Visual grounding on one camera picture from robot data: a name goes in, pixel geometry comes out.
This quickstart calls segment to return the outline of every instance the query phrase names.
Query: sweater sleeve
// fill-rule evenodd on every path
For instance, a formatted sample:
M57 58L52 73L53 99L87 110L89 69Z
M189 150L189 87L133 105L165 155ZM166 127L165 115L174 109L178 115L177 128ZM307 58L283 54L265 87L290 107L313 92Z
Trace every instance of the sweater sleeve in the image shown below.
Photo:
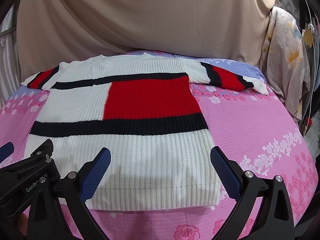
M184 68L189 76L190 83L208 84L233 91L242 91L247 88L253 88L260 94L269 94L267 86L260 80L240 76L208 63L185 59Z
M39 72L28 77L21 85L28 88L41 89L50 91L51 87L57 82L58 78L63 74L65 67L61 64L50 70Z

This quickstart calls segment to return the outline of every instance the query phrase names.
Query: bed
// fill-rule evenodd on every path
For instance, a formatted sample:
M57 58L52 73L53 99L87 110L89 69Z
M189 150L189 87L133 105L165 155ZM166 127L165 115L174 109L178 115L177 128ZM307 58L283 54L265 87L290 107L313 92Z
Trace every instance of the bed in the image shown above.
M144 52L182 57L159 51L129 54L142 55ZM249 64L226 59L186 58L266 82L260 70ZM235 92L190 84L215 145L243 170L251 170L263 178L283 177L296 225L316 190L316 167L295 122L274 92L268 86L267 89L269 95L261 95L252 89ZM15 152L0 167L23 158L27 135L48 95L48 91L22 86L4 104L0 110L0 145L11 141ZM240 237L249 234L260 202L257 199ZM91 210L91 213L110 239L198 240L211 239L234 205L235 201L228 197L222 186L217 206L141 212ZM67 206L62 205L62 209L73 234L81 238Z

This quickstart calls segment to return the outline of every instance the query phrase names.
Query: red knit panel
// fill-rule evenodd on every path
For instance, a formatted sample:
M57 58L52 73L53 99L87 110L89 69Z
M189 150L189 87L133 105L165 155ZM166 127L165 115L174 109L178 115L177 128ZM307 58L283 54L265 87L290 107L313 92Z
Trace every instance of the red knit panel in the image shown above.
M30 88L33 88L33 89L41 89L39 87L40 83L45 80L50 74L51 72L54 70L53 69L50 69L48 71L45 71L45 72L42 72L35 80L33 80L30 84Z
M113 82L103 120L148 119L201 113L189 88L189 77Z
M239 81L236 74L228 70L225 70L223 68L219 68L216 66L212 66L212 67L213 67L213 70L217 72L221 78L221 82L222 82L221 88L230 89L234 91L242 91L246 89L246 87L244 87L244 85Z

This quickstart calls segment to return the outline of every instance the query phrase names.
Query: tag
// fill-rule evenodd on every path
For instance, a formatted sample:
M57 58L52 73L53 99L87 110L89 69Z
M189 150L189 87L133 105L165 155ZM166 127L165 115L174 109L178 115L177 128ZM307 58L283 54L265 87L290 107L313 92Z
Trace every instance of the tag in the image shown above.
M307 26L302 39L310 48L312 47L313 35Z

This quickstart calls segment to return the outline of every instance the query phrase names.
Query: knit sweater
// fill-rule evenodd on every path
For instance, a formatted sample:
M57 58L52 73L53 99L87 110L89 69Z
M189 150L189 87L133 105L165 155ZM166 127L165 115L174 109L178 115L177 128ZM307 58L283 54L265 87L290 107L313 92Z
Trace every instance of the knit sweater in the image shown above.
M50 138L65 176L107 147L112 161L86 202L91 209L216 205L221 182L210 163L214 143L189 90L191 82L268 93L257 79L183 58L145 53L60 63L22 83L50 91L25 157Z

